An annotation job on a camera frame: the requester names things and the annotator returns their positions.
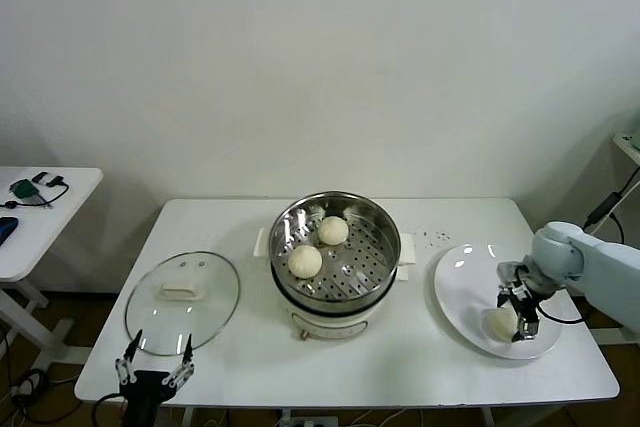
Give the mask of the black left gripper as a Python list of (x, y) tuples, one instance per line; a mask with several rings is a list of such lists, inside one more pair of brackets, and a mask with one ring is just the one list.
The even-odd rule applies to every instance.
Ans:
[(191, 335), (188, 336), (181, 363), (171, 373), (147, 370), (134, 372), (133, 360), (142, 334), (143, 331), (139, 330), (123, 356), (115, 360), (119, 394), (127, 402), (122, 418), (124, 427), (154, 426), (160, 405), (172, 399), (177, 387), (182, 387), (195, 372)]

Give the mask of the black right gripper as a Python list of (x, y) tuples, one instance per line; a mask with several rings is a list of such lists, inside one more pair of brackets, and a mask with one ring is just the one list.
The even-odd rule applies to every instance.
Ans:
[(538, 299), (522, 281), (514, 280), (509, 288), (504, 285), (499, 286), (496, 307), (503, 307), (509, 300), (518, 316), (512, 342), (534, 340), (539, 329)]

